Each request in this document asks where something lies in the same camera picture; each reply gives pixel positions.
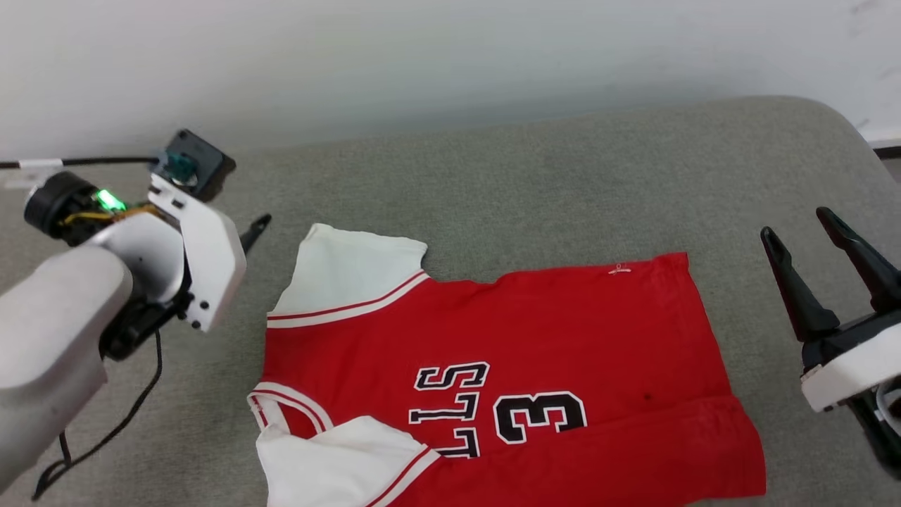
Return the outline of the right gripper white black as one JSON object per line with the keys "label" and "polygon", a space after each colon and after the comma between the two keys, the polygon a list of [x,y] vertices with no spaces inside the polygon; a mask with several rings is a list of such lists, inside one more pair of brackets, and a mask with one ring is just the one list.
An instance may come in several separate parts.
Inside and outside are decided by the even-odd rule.
{"label": "right gripper white black", "polygon": [[806,343],[802,347],[802,395],[816,412],[849,408],[879,465],[897,480],[900,324],[895,309],[900,308],[899,270],[830,208],[820,206],[815,214],[831,243],[844,251],[864,282],[870,306],[884,314],[868,315],[838,330],[837,315],[815,298],[795,269],[788,247],[772,228],[763,227],[760,240],[786,314],[798,342]]}

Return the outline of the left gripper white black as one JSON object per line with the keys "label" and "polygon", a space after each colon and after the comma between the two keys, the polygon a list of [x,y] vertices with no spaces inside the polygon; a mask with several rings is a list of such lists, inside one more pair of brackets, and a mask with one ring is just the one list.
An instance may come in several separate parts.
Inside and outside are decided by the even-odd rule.
{"label": "left gripper white black", "polygon": [[205,332],[215,327],[271,220],[258,216],[239,234],[195,187],[158,173],[144,204],[123,205],[70,171],[33,187],[25,204],[29,225],[75,249],[110,254],[131,276],[131,295],[99,336],[101,356],[116,361],[173,318]]}

